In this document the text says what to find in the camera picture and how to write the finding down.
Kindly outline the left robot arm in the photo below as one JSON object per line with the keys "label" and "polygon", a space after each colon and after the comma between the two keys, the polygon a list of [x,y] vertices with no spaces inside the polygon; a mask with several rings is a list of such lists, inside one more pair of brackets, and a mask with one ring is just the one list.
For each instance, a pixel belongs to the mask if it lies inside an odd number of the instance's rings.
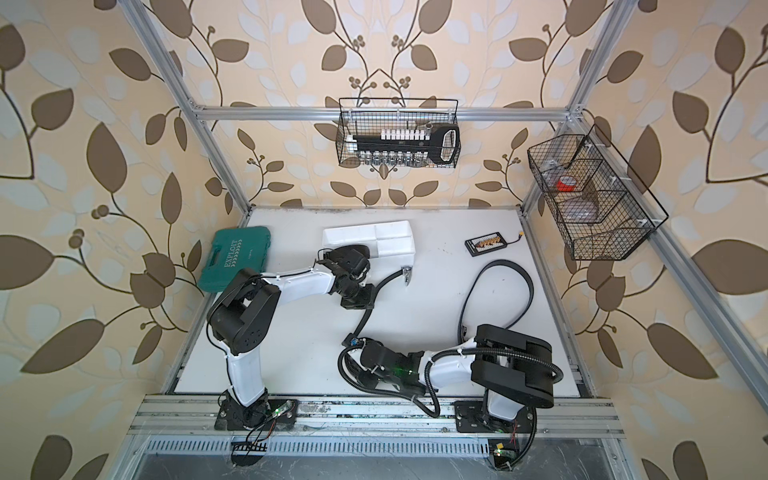
{"label": "left robot arm", "polygon": [[277,308],[315,295],[337,294],[346,309],[371,303],[373,286],[364,282],[370,249],[361,244],[323,249],[312,267],[292,273],[240,270],[207,315],[212,343],[225,353],[230,385],[222,401],[226,418],[246,428],[274,417],[261,374],[260,345]]}

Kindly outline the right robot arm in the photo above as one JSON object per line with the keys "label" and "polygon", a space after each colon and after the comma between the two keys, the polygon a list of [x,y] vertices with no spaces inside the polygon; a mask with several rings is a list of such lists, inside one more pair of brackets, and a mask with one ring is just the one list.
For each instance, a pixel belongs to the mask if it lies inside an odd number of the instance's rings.
{"label": "right robot arm", "polygon": [[486,414],[502,421],[514,420],[523,408],[553,407],[554,385],[564,377],[548,342],[490,324],[440,351],[405,354],[371,338],[354,339],[337,368],[353,388],[409,401],[431,418],[441,415],[440,389],[473,383],[485,391]]}

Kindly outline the white divided storage box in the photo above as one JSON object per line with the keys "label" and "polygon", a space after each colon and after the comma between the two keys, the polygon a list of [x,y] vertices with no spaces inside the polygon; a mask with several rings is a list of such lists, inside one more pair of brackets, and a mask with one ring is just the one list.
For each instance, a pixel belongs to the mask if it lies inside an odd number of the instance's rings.
{"label": "white divided storage box", "polygon": [[322,234],[324,248],[363,245],[371,259],[399,260],[402,266],[415,263],[415,241],[410,222],[395,221],[328,228]]}

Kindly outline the green tool case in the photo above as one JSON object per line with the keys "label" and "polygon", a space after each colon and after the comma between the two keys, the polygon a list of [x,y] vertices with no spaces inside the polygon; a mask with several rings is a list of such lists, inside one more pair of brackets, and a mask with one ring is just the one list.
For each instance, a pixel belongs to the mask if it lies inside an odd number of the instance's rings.
{"label": "green tool case", "polygon": [[271,233],[264,226],[217,231],[198,280],[199,288],[203,292],[219,293],[243,268],[262,272],[270,243]]}

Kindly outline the black parallel charging board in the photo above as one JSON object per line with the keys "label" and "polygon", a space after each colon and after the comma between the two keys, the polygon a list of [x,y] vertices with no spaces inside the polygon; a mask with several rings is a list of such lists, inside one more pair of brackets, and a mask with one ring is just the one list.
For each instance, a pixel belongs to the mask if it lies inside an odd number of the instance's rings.
{"label": "black parallel charging board", "polygon": [[513,245],[519,242],[523,236],[524,232],[520,231],[516,239],[507,241],[500,232],[494,232],[476,238],[467,239],[464,242],[464,246],[472,257],[477,257],[498,250],[503,250],[509,245]]}

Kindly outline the black socket holder set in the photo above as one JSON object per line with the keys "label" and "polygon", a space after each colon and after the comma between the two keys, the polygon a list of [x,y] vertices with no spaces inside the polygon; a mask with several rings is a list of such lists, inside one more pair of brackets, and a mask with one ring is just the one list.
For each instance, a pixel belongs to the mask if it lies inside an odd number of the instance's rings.
{"label": "black socket holder set", "polygon": [[457,124],[427,123],[413,129],[345,133],[336,146],[340,163],[357,159],[375,167],[453,167],[460,156],[461,138]]}

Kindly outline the red item in basket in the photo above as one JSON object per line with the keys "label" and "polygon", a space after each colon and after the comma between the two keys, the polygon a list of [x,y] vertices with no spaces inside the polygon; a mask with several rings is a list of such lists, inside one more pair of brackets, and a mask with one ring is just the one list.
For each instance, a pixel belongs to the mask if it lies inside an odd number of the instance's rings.
{"label": "red item in basket", "polygon": [[578,186],[578,180],[570,175],[560,176],[555,182],[557,192],[573,192]]}

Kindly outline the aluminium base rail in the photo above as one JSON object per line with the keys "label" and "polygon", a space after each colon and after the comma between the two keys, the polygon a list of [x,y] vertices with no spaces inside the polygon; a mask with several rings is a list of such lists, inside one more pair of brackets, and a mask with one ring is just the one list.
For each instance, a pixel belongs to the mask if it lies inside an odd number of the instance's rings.
{"label": "aluminium base rail", "polygon": [[[433,419],[414,405],[382,397],[304,396],[282,417],[281,434],[382,437],[521,436],[532,427],[523,419],[517,429],[483,426],[458,410],[448,397],[442,414]],[[215,395],[150,395],[141,403],[128,432],[133,435],[227,435],[248,429],[228,425]],[[551,409],[537,414],[538,439],[624,439],[626,434],[612,402],[605,399],[557,398]]]}

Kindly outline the aluminium frame post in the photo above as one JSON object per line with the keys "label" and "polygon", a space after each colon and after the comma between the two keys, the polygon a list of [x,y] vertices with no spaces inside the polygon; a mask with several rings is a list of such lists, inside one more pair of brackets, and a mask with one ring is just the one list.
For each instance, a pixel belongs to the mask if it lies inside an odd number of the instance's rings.
{"label": "aluminium frame post", "polygon": [[221,177],[223,185],[231,194],[234,205],[247,218],[251,212],[250,201],[245,196],[235,172],[227,162],[213,133],[205,121],[198,116],[199,107],[177,71],[170,53],[165,49],[159,34],[154,29],[145,5],[141,1],[131,0],[118,1],[118,5],[157,67],[182,115],[190,123],[191,130],[207,154],[212,168]]}

